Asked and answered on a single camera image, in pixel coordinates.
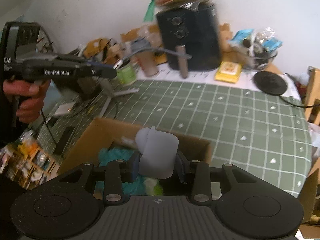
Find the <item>teal mesh bath loofah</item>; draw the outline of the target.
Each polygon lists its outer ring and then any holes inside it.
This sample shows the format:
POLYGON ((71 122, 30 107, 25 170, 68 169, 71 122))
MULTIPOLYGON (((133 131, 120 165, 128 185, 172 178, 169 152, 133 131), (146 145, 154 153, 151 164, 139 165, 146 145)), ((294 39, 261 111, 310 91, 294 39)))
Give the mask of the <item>teal mesh bath loofah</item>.
POLYGON ((98 154, 99 167, 108 166, 116 161, 120 169, 121 187, 123 194, 127 196, 162 196, 163 186, 159 179, 150 178, 134 173, 132 168, 125 165, 126 161, 135 154, 135 150, 124 147, 102 148, 98 154))

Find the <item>brown cardboard box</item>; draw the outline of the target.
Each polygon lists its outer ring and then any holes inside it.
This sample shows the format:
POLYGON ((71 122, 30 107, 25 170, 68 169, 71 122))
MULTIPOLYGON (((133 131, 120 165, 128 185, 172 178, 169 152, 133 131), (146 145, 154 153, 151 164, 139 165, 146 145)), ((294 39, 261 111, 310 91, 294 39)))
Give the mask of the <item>brown cardboard box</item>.
MULTIPOLYGON (((86 162, 99 166, 98 154, 102 148, 124 147, 139 152, 135 138, 137 132, 142 128, 145 127, 115 119, 94 119, 67 154, 59 168, 59 172, 62 174, 86 162)), ((208 141, 176 132, 168 132, 163 129, 156 130, 175 135, 179 139, 177 153, 182 152, 188 161, 200 160, 208 163, 210 149, 208 141)), ((79 175, 76 174, 70 183, 62 179, 59 180, 62 192, 67 198, 92 199, 95 192, 103 197, 103 182, 96 182, 92 188, 86 191, 80 187, 79 183, 75 182, 78 178, 79 175)), ((163 195, 186 196, 183 185, 180 183, 178 175, 175 174, 175 168, 171 177, 159 180, 163 186, 163 195)))

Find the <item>green grid tablecloth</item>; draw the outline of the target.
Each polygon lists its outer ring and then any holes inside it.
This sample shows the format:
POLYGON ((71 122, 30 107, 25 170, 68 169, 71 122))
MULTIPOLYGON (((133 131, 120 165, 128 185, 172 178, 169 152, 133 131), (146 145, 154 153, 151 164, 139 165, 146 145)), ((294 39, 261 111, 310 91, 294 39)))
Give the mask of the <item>green grid tablecloth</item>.
POLYGON ((138 80, 137 93, 105 116, 210 141, 211 166, 234 164, 298 196, 311 168, 311 139, 294 98, 205 83, 138 80))

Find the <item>white phone tripod stand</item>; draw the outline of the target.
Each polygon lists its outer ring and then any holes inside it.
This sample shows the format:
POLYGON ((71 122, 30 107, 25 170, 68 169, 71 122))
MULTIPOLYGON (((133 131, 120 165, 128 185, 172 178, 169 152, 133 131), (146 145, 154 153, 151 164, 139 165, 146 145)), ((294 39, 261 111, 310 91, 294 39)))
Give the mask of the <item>white phone tripod stand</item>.
MULTIPOLYGON (((125 60, 130 60, 130 59, 129 58, 121 59, 114 65, 114 69, 116 70, 116 72, 117 72, 117 69, 122 65, 123 61, 125 60)), ((139 88, 129 88, 130 85, 122 85, 118 81, 117 75, 113 80, 101 79, 100 85, 101 85, 101 88, 103 89, 103 92, 107 95, 107 99, 98 115, 99 118, 102 118, 105 115, 112 101, 114 101, 115 107, 117 108, 118 107, 117 98, 125 95, 132 95, 139 92, 139 88)))

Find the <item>green label round tub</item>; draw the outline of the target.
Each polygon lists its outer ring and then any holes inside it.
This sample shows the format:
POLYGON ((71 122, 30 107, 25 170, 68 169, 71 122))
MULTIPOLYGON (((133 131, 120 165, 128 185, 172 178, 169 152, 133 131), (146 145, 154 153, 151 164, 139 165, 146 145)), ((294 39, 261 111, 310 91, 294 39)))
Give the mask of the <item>green label round tub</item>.
POLYGON ((117 79, 122 85, 131 85, 136 81, 136 71, 130 60, 123 61, 117 69, 117 79))

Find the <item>yellow wet wipes pack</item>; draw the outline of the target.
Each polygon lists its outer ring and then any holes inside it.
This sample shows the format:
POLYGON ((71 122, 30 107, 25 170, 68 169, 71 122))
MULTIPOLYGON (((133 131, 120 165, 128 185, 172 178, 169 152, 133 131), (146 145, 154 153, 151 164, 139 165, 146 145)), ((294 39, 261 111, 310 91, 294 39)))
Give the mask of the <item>yellow wet wipes pack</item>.
POLYGON ((242 65, 239 63, 222 61, 215 74, 215 80, 227 83, 237 83, 241 70, 242 65))

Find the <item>black round kettle base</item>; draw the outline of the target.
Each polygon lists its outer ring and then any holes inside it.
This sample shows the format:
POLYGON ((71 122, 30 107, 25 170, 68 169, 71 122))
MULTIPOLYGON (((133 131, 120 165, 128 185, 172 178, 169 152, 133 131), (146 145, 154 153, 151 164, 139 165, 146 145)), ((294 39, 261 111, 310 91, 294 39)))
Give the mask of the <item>black round kettle base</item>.
POLYGON ((272 72, 262 71, 255 73, 253 82, 259 90, 268 95, 281 96, 287 91, 286 81, 272 72))

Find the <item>beige shaker bottle grey lid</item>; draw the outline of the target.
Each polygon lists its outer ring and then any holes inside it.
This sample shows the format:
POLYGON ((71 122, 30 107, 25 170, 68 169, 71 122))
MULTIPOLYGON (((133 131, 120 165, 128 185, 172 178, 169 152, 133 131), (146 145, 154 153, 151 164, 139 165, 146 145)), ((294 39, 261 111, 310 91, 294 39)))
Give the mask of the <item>beige shaker bottle grey lid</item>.
POLYGON ((144 37, 139 37, 131 42, 131 51, 137 57, 146 77, 152 77, 158 73, 151 48, 151 43, 144 37))

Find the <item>wooden chair right side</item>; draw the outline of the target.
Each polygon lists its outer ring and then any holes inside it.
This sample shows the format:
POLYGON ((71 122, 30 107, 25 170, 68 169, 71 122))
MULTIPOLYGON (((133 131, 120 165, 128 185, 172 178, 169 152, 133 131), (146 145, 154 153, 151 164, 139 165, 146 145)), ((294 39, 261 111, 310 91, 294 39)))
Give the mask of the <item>wooden chair right side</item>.
POLYGON ((311 120, 313 124, 319 125, 319 68, 308 66, 307 72, 300 75, 299 81, 306 89, 304 99, 305 118, 307 121, 311 120))

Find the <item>glass bowl with clutter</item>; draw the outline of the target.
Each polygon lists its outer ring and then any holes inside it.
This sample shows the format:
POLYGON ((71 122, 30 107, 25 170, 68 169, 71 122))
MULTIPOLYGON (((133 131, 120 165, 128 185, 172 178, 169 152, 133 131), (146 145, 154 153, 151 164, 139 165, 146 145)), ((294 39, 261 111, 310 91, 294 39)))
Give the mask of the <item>glass bowl with clutter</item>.
POLYGON ((260 30, 240 30, 228 43, 242 67, 255 71, 265 70, 283 45, 283 42, 276 37, 276 32, 270 27, 260 30))

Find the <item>dark blue air fryer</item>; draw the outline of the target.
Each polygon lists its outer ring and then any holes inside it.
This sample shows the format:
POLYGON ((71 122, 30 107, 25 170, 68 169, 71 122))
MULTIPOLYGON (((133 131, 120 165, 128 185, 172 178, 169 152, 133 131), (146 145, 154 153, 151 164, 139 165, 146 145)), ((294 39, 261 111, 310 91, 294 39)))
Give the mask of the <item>dark blue air fryer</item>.
POLYGON ((177 8, 156 14, 165 49, 174 51, 184 46, 191 55, 188 70, 208 72, 219 67, 222 53, 216 7, 200 4, 197 10, 177 8))

